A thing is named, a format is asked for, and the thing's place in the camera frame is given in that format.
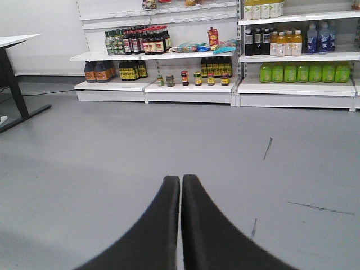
store shelf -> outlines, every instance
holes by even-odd
[[[238,93],[307,96],[354,97],[356,92],[348,83],[261,83],[258,76],[247,76],[239,85]]]
[[[188,86],[183,86],[180,79],[175,79],[175,86],[168,87],[166,84],[159,87],[157,82],[152,83],[145,88],[145,93],[231,93],[231,89],[236,83],[235,78],[231,78],[229,85],[221,85],[220,78],[216,78],[216,84],[209,86],[205,82],[200,86],[196,86],[193,83]]]
[[[89,20],[101,20],[101,19],[111,19],[111,18],[124,18],[124,17],[141,17],[141,16],[153,16],[156,14],[173,14],[179,12],[191,12],[196,10],[209,10],[212,8],[226,8],[226,7],[236,7],[236,1],[224,2],[224,3],[211,3],[211,4],[198,4],[196,6],[189,7],[177,7],[177,6],[168,6],[168,8],[159,8],[153,11],[119,11],[119,12],[109,12],[108,14],[102,16],[88,16],[81,17],[81,21]]]
[[[162,55],[141,55],[141,60],[217,57],[217,56],[232,56],[233,54],[234,54],[234,52],[226,52],[226,53],[219,53],[219,54],[215,55],[212,51],[208,51],[208,52],[166,52]]]
[[[331,19],[347,19],[360,17],[360,11],[336,11],[323,13],[305,13],[298,15],[285,15],[278,18],[260,19],[260,20],[240,20],[238,25],[256,25],[256,24],[273,24],[273,23],[289,23],[292,21],[314,21],[314,20],[331,20]]]
[[[114,78],[108,83],[88,83],[82,82],[74,87],[75,90],[99,90],[99,91],[130,91],[142,92],[155,79],[145,78],[134,82],[123,82],[120,78]]]
[[[298,61],[358,61],[360,52],[353,45],[338,45],[335,52],[320,55],[302,54],[301,56],[270,56],[270,55],[252,55],[239,57],[240,63],[260,63],[260,62],[298,62]]]
[[[140,60],[141,55],[107,55],[107,52],[85,52],[70,58],[70,61]]]

dark bottle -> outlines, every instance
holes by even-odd
[[[263,33],[263,40],[262,40],[262,54],[269,55],[270,54],[270,29],[265,28],[265,32]]]
[[[254,54],[253,35],[251,29],[245,30],[245,56],[251,56]]]
[[[261,55],[261,31],[260,28],[256,28],[254,35],[254,54]]]

water bottle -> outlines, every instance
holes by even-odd
[[[329,51],[329,25],[327,22],[322,23],[322,28],[319,31],[319,53],[324,55]]]
[[[316,53],[316,40],[317,40],[316,26],[312,22],[307,32],[306,54],[311,55],[313,53]]]

gray floor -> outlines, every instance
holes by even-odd
[[[79,102],[73,92],[26,101],[53,106],[0,134],[1,270],[80,265],[138,219],[165,175],[186,173],[249,237],[257,219],[254,241],[288,263],[360,269],[359,112]]]

bottle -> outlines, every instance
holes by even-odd
[[[335,51],[335,41],[336,41],[336,24],[335,21],[330,21],[329,27],[330,37],[329,37],[329,44],[328,44],[328,52]]]
[[[321,82],[322,65],[320,62],[313,62],[309,68],[309,82],[318,83]]]
[[[281,63],[275,64],[272,68],[272,81],[282,83],[284,81],[284,66]]]
[[[284,32],[279,32],[279,36],[276,39],[276,43],[277,43],[276,56],[285,56],[286,39],[284,36]]]
[[[293,55],[293,31],[291,30],[287,30],[285,31],[285,40],[286,40],[286,45],[285,45],[285,55]]]
[[[254,34],[254,54],[260,55],[261,54],[261,32],[260,28],[255,29]]]
[[[322,23],[322,28],[319,31],[319,53],[324,55],[329,51],[329,25],[327,22]]]
[[[200,64],[201,64],[201,76],[202,76],[203,78],[207,78],[207,77],[208,77],[208,70],[207,70],[207,67],[206,67],[207,62],[208,62],[208,58],[207,58],[207,57],[203,57],[203,58],[201,59],[201,62],[200,62]]]
[[[189,73],[187,71],[181,72],[181,81],[183,86],[189,85]]]
[[[245,56],[254,54],[253,35],[250,28],[245,30]]]
[[[270,0],[261,0],[261,19],[270,18]]]
[[[270,29],[265,28],[265,32],[263,33],[263,40],[262,40],[262,53],[263,55],[270,54]]]
[[[275,56],[277,51],[277,32],[272,32],[270,37],[270,55]]]
[[[244,20],[252,20],[252,6],[253,6],[253,0],[245,0],[244,3]]]
[[[333,83],[335,81],[336,67],[333,62],[325,62],[322,67],[321,81],[323,83]]]
[[[253,0],[251,16],[253,17],[253,20],[261,19],[261,0]]]
[[[298,69],[293,62],[287,63],[285,66],[283,81],[285,83],[295,83],[297,71]]]
[[[303,36],[300,30],[295,31],[295,35],[292,41],[292,55],[301,56],[303,53]]]
[[[298,65],[296,81],[299,83],[306,83],[309,81],[309,65],[307,63],[304,62]]]
[[[90,61],[86,61],[84,72],[85,72],[86,81],[88,83],[97,82],[94,66]]]
[[[272,81],[272,66],[269,63],[263,63],[260,68],[260,82],[269,83]]]
[[[311,23],[309,30],[307,31],[307,45],[306,45],[306,54],[312,55],[316,53],[316,41],[317,41],[317,32],[315,23]]]
[[[350,79],[350,65],[347,62],[340,62],[336,67],[335,82],[347,83]]]
[[[209,86],[215,85],[214,73],[208,73],[208,85]]]

